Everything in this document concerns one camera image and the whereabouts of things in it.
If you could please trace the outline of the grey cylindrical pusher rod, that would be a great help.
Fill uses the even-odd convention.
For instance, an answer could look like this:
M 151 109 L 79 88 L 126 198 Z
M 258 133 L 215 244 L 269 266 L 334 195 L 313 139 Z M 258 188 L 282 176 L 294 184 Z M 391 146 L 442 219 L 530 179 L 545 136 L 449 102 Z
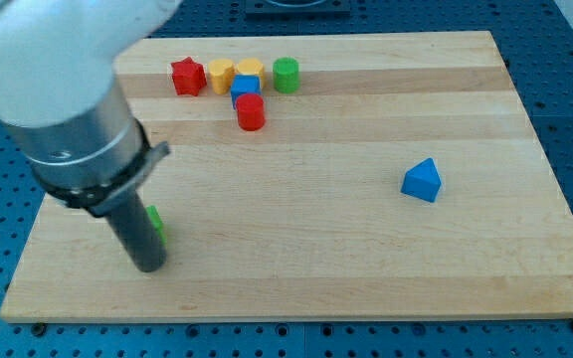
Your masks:
M 163 267 L 166 249 L 135 191 L 120 199 L 104 217 L 140 271 L 153 272 Z

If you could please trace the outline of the silver cylindrical wrist flange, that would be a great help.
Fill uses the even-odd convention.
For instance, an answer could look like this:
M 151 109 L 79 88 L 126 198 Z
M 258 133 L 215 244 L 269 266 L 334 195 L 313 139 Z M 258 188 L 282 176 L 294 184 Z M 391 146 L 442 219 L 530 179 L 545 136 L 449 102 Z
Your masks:
M 165 141 L 150 144 L 118 82 L 94 107 L 59 124 L 6 129 L 48 194 L 97 218 L 134 194 L 170 153 Z

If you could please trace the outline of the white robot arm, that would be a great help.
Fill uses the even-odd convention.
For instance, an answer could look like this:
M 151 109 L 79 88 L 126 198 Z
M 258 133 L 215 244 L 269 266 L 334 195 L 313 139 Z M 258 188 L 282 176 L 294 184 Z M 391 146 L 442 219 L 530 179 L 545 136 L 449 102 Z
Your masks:
M 114 62 L 179 0 L 0 1 L 0 120 L 52 197 L 108 221 L 144 272 L 166 249 L 137 193 L 170 151 L 151 144 Z

